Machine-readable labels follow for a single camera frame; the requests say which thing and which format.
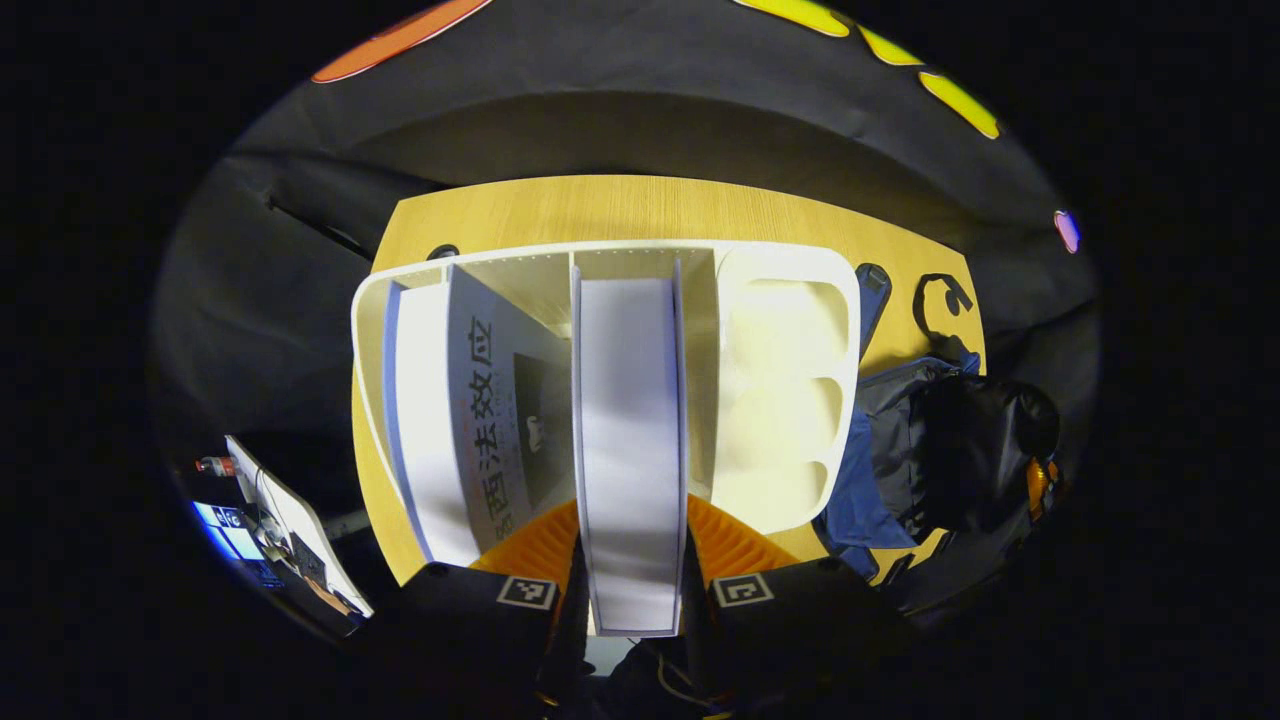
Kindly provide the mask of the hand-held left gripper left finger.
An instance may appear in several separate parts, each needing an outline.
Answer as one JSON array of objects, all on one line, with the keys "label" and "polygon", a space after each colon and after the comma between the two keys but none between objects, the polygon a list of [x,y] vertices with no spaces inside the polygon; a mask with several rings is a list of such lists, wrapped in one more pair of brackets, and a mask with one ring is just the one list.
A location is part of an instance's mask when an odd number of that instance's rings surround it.
[{"label": "hand-held left gripper left finger", "polygon": [[561,719],[584,675],[588,568],[564,502],[468,566],[433,561],[349,638],[433,716]]}]

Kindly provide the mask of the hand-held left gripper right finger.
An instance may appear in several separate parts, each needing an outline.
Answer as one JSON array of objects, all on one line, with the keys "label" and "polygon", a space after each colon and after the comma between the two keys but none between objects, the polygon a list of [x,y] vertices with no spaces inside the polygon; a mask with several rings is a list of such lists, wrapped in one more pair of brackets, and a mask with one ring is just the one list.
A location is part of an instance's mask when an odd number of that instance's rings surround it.
[{"label": "hand-held left gripper right finger", "polygon": [[800,561],[687,497],[686,674],[713,714],[797,717],[901,659],[919,633],[837,557]]}]

